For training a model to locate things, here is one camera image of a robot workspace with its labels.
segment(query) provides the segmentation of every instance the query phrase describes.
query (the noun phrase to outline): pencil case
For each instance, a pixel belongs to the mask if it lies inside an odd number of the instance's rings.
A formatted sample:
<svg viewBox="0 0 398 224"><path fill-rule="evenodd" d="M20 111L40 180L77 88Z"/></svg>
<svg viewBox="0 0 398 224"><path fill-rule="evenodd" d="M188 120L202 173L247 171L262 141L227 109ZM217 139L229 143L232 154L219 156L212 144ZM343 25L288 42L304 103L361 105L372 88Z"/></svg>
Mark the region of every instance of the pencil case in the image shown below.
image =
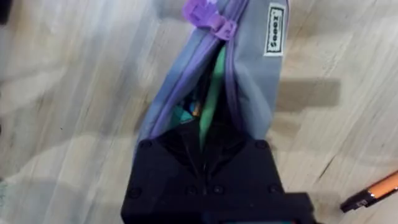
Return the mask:
<svg viewBox="0 0 398 224"><path fill-rule="evenodd" d="M189 0L183 16L197 28L148 109L138 142L173 128L176 105L192 94L221 51L222 94L233 125L253 139L264 139L277 96L287 0Z"/></svg>

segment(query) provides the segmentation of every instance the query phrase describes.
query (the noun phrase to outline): screw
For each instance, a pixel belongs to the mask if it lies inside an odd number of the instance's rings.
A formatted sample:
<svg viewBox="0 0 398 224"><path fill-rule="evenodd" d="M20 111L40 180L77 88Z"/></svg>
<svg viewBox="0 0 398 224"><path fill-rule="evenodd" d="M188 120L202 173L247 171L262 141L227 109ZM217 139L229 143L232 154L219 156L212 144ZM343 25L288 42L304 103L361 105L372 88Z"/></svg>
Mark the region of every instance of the screw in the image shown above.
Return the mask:
<svg viewBox="0 0 398 224"><path fill-rule="evenodd" d="M256 147L259 149L266 149L268 146L268 143L266 141L260 140L256 141Z"/></svg>
<svg viewBox="0 0 398 224"><path fill-rule="evenodd" d="M132 199L137 199L141 196L142 190L139 187L134 187L128 191L127 196Z"/></svg>
<svg viewBox="0 0 398 224"><path fill-rule="evenodd" d="M198 189L195 186L189 186L185 190L185 194L187 195L196 195L198 193Z"/></svg>
<svg viewBox="0 0 398 224"><path fill-rule="evenodd" d="M150 141L150 140L144 140L144 141L139 143L139 147L141 149L146 149L146 148L149 148L151 146L152 146L152 141Z"/></svg>
<svg viewBox="0 0 398 224"><path fill-rule="evenodd" d="M220 185L216 185L216 186L214 186L214 188L213 188L213 192L214 192L215 194L218 194L218 195L224 194L224 187L223 187L223 186L220 186Z"/></svg>

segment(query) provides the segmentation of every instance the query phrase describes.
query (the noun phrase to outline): purple zipper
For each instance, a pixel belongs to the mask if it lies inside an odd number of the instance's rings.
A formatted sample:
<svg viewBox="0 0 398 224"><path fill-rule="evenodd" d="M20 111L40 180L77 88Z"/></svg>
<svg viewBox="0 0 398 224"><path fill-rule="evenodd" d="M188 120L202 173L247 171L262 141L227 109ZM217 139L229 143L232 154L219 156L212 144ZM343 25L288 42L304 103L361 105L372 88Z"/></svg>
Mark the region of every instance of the purple zipper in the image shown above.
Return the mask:
<svg viewBox="0 0 398 224"><path fill-rule="evenodd" d="M239 20L244 9L248 4L248 0L241 0L241 7L237 8L238 12L234 13L234 17L231 18L235 22ZM241 117L241 113L238 106L238 86L235 80L235 72L234 72L234 38L228 42L226 47L226 59L225 59L225 89L226 89L226 97L228 101L229 111L231 112L232 120L235 127L238 130L242 130L243 128L243 119Z"/></svg>
<svg viewBox="0 0 398 224"><path fill-rule="evenodd" d="M248 0L239 0L239 3L236 3L237 0L230 0L228 4L231 4L232 2L235 3L235 5L232 8L232 13L231 13L231 20L236 21L238 20L238 17L240 14L243 12L244 7L242 7L242 2L247 3ZM204 59L208 56L208 54L211 52L212 48L216 46L217 43L220 42L220 39L223 40L229 40L233 38L233 33L236 30L236 27L234 26L233 22L226 21L223 18L220 17L212 17L211 20L213 21L210 25L208 24L203 24L201 23L202 21L192 21L192 23L199 24L200 26L198 27L206 27L209 26L211 28L210 32L207 33L207 35L203 38L202 42L199 44L197 47L197 50L195 51L193 57L191 58L190 62L188 63L187 67L185 70L182 72L182 75L180 77L180 80L175 84L175 87L173 88L170 96L167 98L164 107L162 108L159 116L157 117L154 126L152 128L152 131L150 132L150 138L157 137L158 135L162 134L163 131L163 126L162 126L162 121L166 118L167 114L172 110L172 108L175 106L174 102L180 95L180 89L186 85L189 81L189 78L192 76L194 71L197 69L197 67L202 63Z"/></svg>

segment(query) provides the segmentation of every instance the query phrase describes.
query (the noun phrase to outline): black plastic part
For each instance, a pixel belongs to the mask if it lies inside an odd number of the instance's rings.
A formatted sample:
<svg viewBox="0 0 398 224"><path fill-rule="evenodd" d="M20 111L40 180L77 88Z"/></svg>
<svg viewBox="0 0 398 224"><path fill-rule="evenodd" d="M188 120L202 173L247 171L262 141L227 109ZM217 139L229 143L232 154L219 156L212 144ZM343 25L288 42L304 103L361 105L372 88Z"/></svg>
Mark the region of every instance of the black plastic part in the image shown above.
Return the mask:
<svg viewBox="0 0 398 224"><path fill-rule="evenodd" d="M374 203L376 199L372 197L371 193L368 190L363 190L360 193L350 197L344 203L340 205L341 211L344 213L350 210L357 210L362 206L370 206L370 203Z"/></svg>
<svg viewBox="0 0 398 224"><path fill-rule="evenodd" d="M189 126L196 130L196 125L191 122L180 128L187 134ZM246 138L244 144L238 144L241 148L233 149L232 154L223 150L228 151L236 145L217 147L213 144L215 153L207 154L206 159L203 158L205 162L199 162L201 159L193 158L200 156L193 139L179 140L185 144L191 142L186 150L176 150L178 143L174 151L166 149L163 138L174 135L170 134L151 140L151 147L144 147L147 143L140 144L142 148L137 150L127 192L131 189L142 189L142 192L139 197L128 197L127 193L122 208L126 224L315 223L308 195L284 193L271 150L269 147L259 150L260 141ZM260 145L268 146L265 141ZM207 173L213 172L204 169L205 166L200 169L200 164L217 167L220 161L224 164L214 175Z"/></svg>
<svg viewBox="0 0 398 224"><path fill-rule="evenodd" d="M12 0L0 0L0 24L4 25L8 21L11 11Z"/></svg>

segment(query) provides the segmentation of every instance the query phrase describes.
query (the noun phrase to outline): fabric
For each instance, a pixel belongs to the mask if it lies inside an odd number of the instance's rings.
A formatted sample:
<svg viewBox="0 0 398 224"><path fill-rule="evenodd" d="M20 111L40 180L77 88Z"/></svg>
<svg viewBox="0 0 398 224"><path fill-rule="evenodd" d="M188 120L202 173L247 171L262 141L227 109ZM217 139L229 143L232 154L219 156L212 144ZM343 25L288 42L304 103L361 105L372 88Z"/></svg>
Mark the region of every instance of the fabric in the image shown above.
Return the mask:
<svg viewBox="0 0 398 224"><path fill-rule="evenodd" d="M207 93L206 101L201 112L199 127L200 148L203 149L206 140L206 134L210 128L214 113L220 95L220 90L223 85L223 76L225 68L225 47L221 49L217 57L214 72L211 76L210 87Z"/></svg>

